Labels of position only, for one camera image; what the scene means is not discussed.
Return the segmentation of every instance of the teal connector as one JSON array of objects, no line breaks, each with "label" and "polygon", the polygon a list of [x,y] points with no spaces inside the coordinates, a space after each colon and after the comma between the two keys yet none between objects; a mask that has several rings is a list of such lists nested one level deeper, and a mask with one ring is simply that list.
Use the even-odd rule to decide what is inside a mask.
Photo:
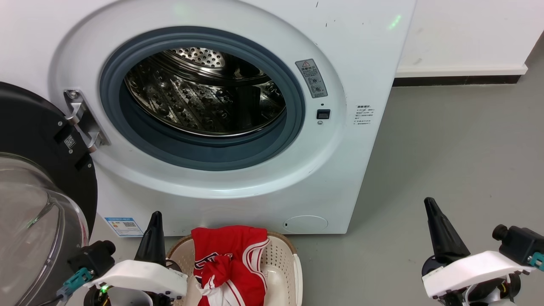
[{"label": "teal connector", "polygon": [[92,274],[87,268],[79,269],[76,274],[64,282],[64,286],[57,291],[57,296],[62,295],[62,301],[68,300],[76,290],[90,281],[91,278]]},{"label": "teal connector", "polygon": [[537,268],[540,271],[544,271],[544,255],[542,255],[539,252],[535,252],[533,256],[531,256],[531,262],[529,263],[533,267]]}]

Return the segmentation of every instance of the white wall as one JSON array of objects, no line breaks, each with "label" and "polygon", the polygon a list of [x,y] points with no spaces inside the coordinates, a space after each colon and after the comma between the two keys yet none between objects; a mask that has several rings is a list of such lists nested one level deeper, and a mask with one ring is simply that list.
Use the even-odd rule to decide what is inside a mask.
[{"label": "white wall", "polygon": [[544,0],[418,0],[396,76],[524,74],[543,30]]}]

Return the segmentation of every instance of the baseboard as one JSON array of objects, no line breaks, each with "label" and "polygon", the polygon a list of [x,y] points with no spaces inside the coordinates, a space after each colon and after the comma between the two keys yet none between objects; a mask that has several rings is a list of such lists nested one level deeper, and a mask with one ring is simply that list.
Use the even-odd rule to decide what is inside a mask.
[{"label": "baseboard", "polygon": [[453,76],[511,76],[524,75],[527,66],[465,66],[465,67],[398,67],[396,78],[453,77]]},{"label": "baseboard", "polygon": [[443,77],[398,77],[393,87],[444,86],[475,84],[516,84],[521,75],[507,76],[443,76]]}]

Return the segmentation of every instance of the gray rubber seal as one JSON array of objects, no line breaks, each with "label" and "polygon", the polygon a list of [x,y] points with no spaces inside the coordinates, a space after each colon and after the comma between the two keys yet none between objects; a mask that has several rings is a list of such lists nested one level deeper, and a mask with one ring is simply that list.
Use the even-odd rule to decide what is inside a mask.
[{"label": "gray rubber seal", "polygon": [[[281,90],[286,111],[256,133],[222,139],[183,133],[151,118],[133,101],[123,78],[142,59],[180,46],[226,52],[259,67]],[[210,171],[242,169],[274,157],[296,138],[305,111],[300,84],[277,56],[244,37],[202,27],[163,28],[125,43],[104,67],[100,97],[110,121],[137,148],[167,163]]]}]

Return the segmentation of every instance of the black baseboard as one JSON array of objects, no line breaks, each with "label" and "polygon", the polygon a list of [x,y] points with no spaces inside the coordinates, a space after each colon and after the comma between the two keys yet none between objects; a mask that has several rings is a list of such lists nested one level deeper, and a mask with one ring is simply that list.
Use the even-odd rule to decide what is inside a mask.
[{"label": "black baseboard", "polygon": [[444,86],[475,84],[516,84],[521,75],[514,76],[451,76],[451,77],[397,77],[393,87]]}]

